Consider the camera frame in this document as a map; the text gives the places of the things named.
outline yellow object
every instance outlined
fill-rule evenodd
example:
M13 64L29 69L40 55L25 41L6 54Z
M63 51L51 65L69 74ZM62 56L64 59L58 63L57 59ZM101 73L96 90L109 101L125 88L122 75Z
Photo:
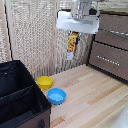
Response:
M78 37L77 32L72 32L72 34L69 36L69 42L68 42L68 51L69 52L74 52L77 37Z
M49 89L51 88L53 79L48 76L41 76L37 79L37 84L40 89Z

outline drawer handle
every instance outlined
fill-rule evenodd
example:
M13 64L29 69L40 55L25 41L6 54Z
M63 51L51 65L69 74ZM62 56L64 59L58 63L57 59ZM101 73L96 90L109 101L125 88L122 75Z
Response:
M113 62L111 60L106 59L105 57L101 57L101 56L96 56L96 57L99 58L99 59L105 60L105 61L107 61L109 63L112 63L112 64L115 64L117 66L120 66L120 64L118 62L117 63L116 62Z

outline wooden cabinet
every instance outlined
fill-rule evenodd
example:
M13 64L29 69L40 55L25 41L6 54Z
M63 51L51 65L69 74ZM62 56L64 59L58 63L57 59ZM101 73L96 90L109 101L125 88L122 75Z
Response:
M101 11L99 29L91 46L89 64L109 75L128 81L128 15L117 11Z

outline drawer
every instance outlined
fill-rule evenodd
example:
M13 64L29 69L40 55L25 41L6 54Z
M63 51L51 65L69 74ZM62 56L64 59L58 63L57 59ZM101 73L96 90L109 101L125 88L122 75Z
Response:
M109 29L120 33L127 33L128 16L101 14L99 28Z
M93 42L89 63L128 80L128 52Z
M98 31L95 36L95 41L128 50L128 39L123 39L119 36L103 30Z

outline wicker wall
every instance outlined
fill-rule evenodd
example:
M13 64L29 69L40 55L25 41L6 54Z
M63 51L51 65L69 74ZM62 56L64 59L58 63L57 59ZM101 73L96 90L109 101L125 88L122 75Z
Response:
M35 80L50 74L53 6L52 0L6 0L13 59Z
M0 63L11 60L3 0L0 0Z
M90 34L82 36L74 60L66 60L68 31L57 30L55 27L55 3L59 3L59 9L68 9L71 8L72 0L6 0L13 59L20 59L35 79L49 75L50 72L56 74L82 65L87 58L92 38ZM92 6L97 9L126 8L128 0L110 0L98 6L93 2ZM5 62L9 58L6 45L9 43L5 42L1 12L0 35L0 62Z

